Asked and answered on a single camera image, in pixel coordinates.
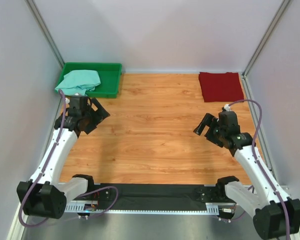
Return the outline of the teal t shirt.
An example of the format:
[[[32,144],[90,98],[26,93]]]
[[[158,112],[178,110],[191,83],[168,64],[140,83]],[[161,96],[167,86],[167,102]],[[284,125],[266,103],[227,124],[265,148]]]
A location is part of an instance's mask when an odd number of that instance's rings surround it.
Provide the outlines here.
[[[72,70],[63,76],[63,80],[55,87],[66,96],[86,96],[86,92],[94,91],[101,84],[99,73],[95,70]]]

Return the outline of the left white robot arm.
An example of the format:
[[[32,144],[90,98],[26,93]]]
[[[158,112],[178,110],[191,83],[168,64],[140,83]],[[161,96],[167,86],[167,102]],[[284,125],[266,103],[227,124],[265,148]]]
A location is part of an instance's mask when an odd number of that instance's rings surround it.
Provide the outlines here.
[[[110,114],[96,98],[72,96],[65,113],[55,121],[52,139],[43,159],[28,181],[16,189],[21,213],[50,219],[60,219],[66,205],[77,197],[89,201],[95,196],[90,175],[75,174],[58,185],[66,159],[82,132],[89,134]]]

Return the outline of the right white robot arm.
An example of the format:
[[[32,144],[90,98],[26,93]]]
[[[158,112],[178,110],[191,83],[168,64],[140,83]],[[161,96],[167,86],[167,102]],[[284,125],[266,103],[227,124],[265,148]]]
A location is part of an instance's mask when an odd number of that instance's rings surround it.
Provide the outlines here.
[[[252,193],[235,176],[218,179],[215,196],[221,202],[229,199],[239,204],[252,218],[257,234],[263,240],[290,237],[300,231],[300,200],[293,199],[279,185],[259,153],[252,136],[241,132],[233,111],[222,111],[218,117],[206,113],[194,133],[220,148],[229,150],[243,167],[256,193]]]

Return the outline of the folded dark red t shirt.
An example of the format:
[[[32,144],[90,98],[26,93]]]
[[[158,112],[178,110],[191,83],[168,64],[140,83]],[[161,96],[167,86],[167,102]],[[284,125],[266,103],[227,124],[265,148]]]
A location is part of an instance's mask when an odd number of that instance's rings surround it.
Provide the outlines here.
[[[244,99],[239,73],[200,72],[198,81],[206,103],[235,102]]]

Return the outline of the green plastic tray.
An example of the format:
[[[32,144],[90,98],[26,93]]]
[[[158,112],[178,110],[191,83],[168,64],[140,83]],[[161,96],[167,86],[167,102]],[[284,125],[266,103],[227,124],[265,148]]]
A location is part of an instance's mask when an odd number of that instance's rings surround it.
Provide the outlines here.
[[[60,74],[57,85],[63,80],[63,76],[73,70],[97,71],[101,84],[93,91],[87,91],[85,96],[90,98],[116,98],[119,90],[122,64],[120,63],[96,63],[96,62],[67,62]]]

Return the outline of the black base mat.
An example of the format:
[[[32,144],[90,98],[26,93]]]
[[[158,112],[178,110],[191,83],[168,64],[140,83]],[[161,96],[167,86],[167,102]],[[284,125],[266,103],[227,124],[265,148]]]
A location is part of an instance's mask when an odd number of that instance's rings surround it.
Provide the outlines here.
[[[118,198],[111,208],[121,211],[204,211],[207,203],[226,203],[215,186],[197,184],[102,183],[95,189],[114,186]]]

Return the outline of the aluminium front rail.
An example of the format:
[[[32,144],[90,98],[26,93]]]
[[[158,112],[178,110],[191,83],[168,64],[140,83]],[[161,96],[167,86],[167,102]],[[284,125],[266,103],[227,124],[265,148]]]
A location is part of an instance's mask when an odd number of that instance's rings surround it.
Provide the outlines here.
[[[60,186],[60,185],[64,185],[65,184],[65,182],[59,182],[58,183],[58,185]],[[96,186],[101,186],[102,184],[101,183],[95,183],[94,184],[94,186],[96,187]],[[208,187],[214,187],[215,186],[215,184],[206,184],[206,186],[208,186]],[[250,185],[250,184],[246,184],[246,185],[244,185],[244,187],[245,188],[250,188],[250,187],[252,187],[252,185]],[[285,191],[287,191],[289,188],[288,188],[288,186],[287,185],[281,185],[280,186],[282,189],[284,189]]]

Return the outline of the left aluminium frame post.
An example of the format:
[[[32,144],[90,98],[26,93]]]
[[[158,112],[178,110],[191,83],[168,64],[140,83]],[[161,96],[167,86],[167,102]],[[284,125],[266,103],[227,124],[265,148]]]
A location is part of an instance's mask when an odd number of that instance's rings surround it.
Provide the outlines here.
[[[27,4],[32,16],[34,17],[34,20],[36,21],[39,29],[41,30],[44,38],[46,39],[47,43],[49,44],[50,49],[52,50],[52,53],[54,57],[56,58],[58,64],[61,68],[64,67],[65,62],[64,59],[39,11],[39,8],[34,0],[25,0],[25,3]]]

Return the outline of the aluminium frame post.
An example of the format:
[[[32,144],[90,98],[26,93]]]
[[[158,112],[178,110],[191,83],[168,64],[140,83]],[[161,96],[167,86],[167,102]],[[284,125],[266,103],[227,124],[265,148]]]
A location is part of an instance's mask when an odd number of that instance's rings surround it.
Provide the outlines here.
[[[25,3],[27,4],[32,16],[34,17],[34,20],[36,21],[39,29],[41,30],[44,38],[46,39],[47,43],[49,44],[50,49],[52,50],[52,53],[54,57],[56,58],[58,64],[61,68],[64,67],[65,62],[64,59],[39,11],[39,8],[34,0],[25,0]]]
[[[261,52],[265,48],[267,42],[270,40],[273,32],[275,31],[277,25],[279,24],[281,18],[284,16],[285,12],[289,8],[292,0],[282,0],[279,8],[277,9],[276,13],[274,14],[269,26],[267,27],[263,37],[261,38],[256,50],[254,51],[252,57],[250,58],[247,66],[245,67],[244,71],[242,72],[243,78],[247,77],[249,72],[252,70],[254,64],[256,63],[258,57],[260,56]]]

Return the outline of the right aluminium frame post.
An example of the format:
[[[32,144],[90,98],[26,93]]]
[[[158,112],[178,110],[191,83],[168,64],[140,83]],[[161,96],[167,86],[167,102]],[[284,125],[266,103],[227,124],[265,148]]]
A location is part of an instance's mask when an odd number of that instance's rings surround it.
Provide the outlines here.
[[[252,57],[250,58],[247,66],[245,67],[244,71],[242,72],[243,78],[247,77],[249,72],[252,70],[254,64],[256,63],[258,57],[260,56],[261,52],[265,48],[267,42],[270,40],[273,32],[275,31],[277,25],[279,24],[281,18],[284,16],[285,12],[289,8],[292,0],[282,0],[279,8],[277,9],[276,13],[274,14],[269,26],[267,27],[263,37],[261,38],[256,50],[254,51]]]

